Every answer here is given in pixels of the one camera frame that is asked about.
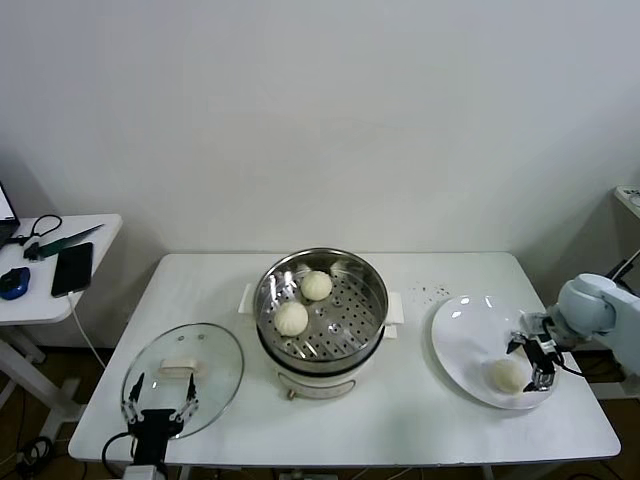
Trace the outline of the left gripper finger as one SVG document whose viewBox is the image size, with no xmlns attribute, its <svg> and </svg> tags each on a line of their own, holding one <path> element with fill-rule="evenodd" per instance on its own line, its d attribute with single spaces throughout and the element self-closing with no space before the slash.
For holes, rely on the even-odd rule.
<svg viewBox="0 0 640 480">
<path fill-rule="evenodd" d="M 138 400 L 144 383 L 145 374 L 141 373 L 137 382 L 130 390 L 127 399 L 121 402 L 121 411 L 127 424 L 142 422 L 144 417 L 138 408 Z"/>
<path fill-rule="evenodd" d="M 196 385 L 194 380 L 194 374 L 191 373 L 189 377 L 189 383 L 187 388 L 187 394 L 185 402 L 179 407 L 172 415 L 172 421 L 188 421 L 198 409 L 198 398 L 196 392 Z"/>
</svg>

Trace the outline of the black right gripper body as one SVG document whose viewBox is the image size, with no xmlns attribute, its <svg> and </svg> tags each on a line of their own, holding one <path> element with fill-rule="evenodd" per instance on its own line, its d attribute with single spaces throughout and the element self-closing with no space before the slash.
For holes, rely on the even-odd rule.
<svg viewBox="0 0 640 480">
<path fill-rule="evenodd" d="M 557 357 L 556 342 L 546 333 L 526 335 L 524 351 L 533 376 L 553 376 Z"/>
</svg>

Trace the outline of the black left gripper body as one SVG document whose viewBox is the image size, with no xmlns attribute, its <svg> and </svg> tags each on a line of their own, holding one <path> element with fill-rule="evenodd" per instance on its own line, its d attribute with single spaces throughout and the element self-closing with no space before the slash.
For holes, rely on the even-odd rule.
<svg viewBox="0 0 640 480">
<path fill-rule="evenodd" d="M 128 433 L 136 440 L 135 465 L 164 463 L 168 442 L 183 431 L 183 420 L 174 409 L 146 409 L 142 419 L 128 425 Z"/>
</svg>

